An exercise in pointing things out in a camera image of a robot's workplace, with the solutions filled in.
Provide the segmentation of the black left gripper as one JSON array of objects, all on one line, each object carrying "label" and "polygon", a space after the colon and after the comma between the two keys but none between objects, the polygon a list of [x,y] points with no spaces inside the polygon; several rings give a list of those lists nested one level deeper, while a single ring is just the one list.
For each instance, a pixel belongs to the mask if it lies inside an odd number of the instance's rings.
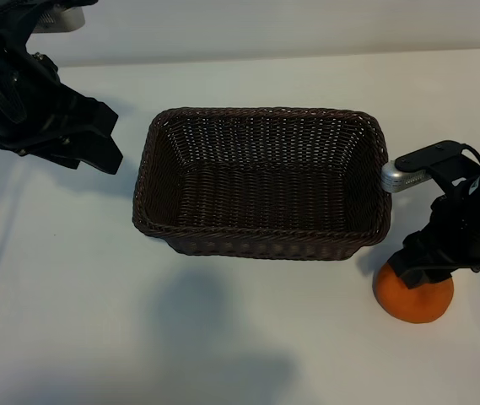
[{"label": "black left gripper", "polygon": [[0,37],[0,149],[115,175],[123,160],[111,136],[117,121],[106,103],[62,84],[50,59]]}]

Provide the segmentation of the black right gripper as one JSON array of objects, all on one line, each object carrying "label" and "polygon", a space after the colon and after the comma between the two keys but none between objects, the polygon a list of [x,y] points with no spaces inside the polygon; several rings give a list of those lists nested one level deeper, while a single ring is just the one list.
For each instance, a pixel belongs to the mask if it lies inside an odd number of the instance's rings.
[{"label": "black right gripper", "polygon": [[393,254],[393,271],[408,289],[443,283],[459,268],[479,270],[480,179],[461,192],[458,199],[437,198],[428,224],[407,236],[404,248]]}]

